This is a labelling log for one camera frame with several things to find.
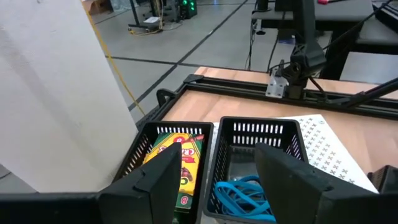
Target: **gray floor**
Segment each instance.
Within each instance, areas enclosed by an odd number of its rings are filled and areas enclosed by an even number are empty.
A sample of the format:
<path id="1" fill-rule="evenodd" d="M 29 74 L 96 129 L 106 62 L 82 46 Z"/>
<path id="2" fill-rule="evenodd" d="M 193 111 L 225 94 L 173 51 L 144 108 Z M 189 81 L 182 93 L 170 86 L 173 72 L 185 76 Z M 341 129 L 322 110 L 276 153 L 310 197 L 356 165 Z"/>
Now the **gray floor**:
<path id="1" fill-rule="evenodd" d="M 198 68 L 196 65 L 244 68 L 249 51 L 250 15 L 255 0 L 248 0 L 233 13 L 243 2 L 244 0 L 197 0 L 197 16 L 184 21 L 178 29 L 146 36 L 134 36 L 127 31 L 127 24 L 134 23 L 131 11 L 105 12 L 93 16 L 93 19 L 111 56 L 121 58 L 114 61 L 129 89 L 140 99 L 144 111 L 149 112 L 157 105 L 156 91 L 159 88 L 175 90 L 188 74 L 195 72 Z M 137 8 L 139 15 L 148 10 L 147 6 Z M 256 36 L 252 53 L 253 70 L 266 69 L 276 30 L 269 29 L 266 32 L 266 35 Z M 330 33 L 327 33 L 321 37 L 319 43 L 326 45 L 329 36 Z M 292 48 L 292 45 L 278 44 L 272 64 L 283 58 L 289 59 Z M 351 53 L 341 79 L 383 83 L 397 76 L 394 72 L 396 62 L 396 55 Z M 126 100 L 126 107 L 132 108 L 132 100 L 116 75 L 115 79 Z M 131 110 L 131 115 L 135 121 L 143 117 L 136 107 Z M 0 166 L 0 174 L 7 172 L 7 169 Z M 0 193 L 4 192 L 34 192 L 34 189 L 9 174 L 0 178 Z"/>

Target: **black wire basket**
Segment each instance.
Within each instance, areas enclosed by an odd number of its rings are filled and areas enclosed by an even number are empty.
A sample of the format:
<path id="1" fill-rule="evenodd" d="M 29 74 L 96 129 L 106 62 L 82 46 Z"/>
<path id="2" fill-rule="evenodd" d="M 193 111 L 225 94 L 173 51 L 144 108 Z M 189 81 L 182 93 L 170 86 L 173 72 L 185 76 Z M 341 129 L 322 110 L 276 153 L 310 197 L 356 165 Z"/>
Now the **black wire basket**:
<path id="1" fill-rule="evenodd" d="M 219 223 L 267 222 L 224 215 L 216 198 L 215 185 L 219 181 L 238 180 L 257 175 L 254 146 L 257 142 L 280 148 L 285 153 L 308 162 L 300 125 L 289 119 L 260 119 L 222 117 L 206 186 L 203 212 Z"/>
<path id="2" fill-rule="evenodd" d="M 201 159 L 198 166 L 197 181 L 195 192 L 192 199 L 192 206 L 186 215 L 183 215 L 184 223 L 200 223 L 201 208 L 204 202 L 207 167 L 210 158 L 211 139 L 213 137 L 213 123 L 203 122 L 175 122 L 157 121 L 147 122 L 142 125 L 142 129 L 134 139 L 129 151 L 127 152 L 113 182 L 128 175 L 135 168 L 142 165 L 148 152 L 154 147 L 154 143 L 161 133 L 188 133 L 204 134 L 201 149 Z"/>

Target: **table leg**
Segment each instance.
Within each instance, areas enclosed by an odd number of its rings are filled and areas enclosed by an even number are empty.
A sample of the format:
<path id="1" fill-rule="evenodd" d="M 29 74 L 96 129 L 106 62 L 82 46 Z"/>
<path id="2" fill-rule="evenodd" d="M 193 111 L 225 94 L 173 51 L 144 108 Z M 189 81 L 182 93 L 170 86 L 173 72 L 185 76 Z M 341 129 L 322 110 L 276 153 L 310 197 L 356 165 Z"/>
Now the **table leg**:
<path id="1" fill-rule="evenodd" d="M 347 30 L 335 30 L 331 35 L 330 42 L 332 43 L 339 36 L 344 34 Z M 343 72 L 344 65 L 346 63 L 348 53 L 350 50 L 350 46 L 355 44 L 356 39 L 358 38 L 358 33 L 352 31 L 349 35 L 347 35 L 344 39 L 339 40 L 339 42 L 333 46 L 331 46 L 326 51 L 326 66 L 320 73 L 319 78 L 329 79 L 329 80 L 339 80 L 341 73 Z"/>

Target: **white pillar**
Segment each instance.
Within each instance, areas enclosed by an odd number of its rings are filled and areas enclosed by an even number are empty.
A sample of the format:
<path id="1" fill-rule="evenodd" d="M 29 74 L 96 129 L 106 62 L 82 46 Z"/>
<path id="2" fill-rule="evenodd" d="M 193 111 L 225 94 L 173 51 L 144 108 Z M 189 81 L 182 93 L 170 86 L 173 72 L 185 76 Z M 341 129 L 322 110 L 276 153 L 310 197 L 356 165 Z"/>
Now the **white pillar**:
<path id="1" fill-rule="evenodd" d="M 0 1 L 0 164 L 39 192 L 112 181 L 137 129 L 80 0 Z"/>

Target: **wooden table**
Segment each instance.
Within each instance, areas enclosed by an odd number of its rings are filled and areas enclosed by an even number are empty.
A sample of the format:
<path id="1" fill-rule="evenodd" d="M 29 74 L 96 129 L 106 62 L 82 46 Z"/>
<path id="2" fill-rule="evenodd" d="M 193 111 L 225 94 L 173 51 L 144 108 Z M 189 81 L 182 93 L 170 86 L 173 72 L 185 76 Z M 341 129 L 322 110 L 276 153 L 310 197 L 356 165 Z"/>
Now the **wooden table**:
<path id="1" fill-rule="evenodd" d="M 196 72 L 214 78 L 268 83 L 265 73 L 201 67 Z M 325 91 L 357 93 L 375 85 L 334 80 L 317 80 Z M 316 89 L 309 82 L 308 89 Z M 388 98 L 398 99 L 398 91 Z M 389 164 L 398 167 L 398 121 L 371 118 L 327 110 L 248 100 L 199 91 L 186 91 L 166 114 L 166 121 L 219 122 L 222 116 L 278 118 L 322 114 L 340 141 L 365 173 Z"/>

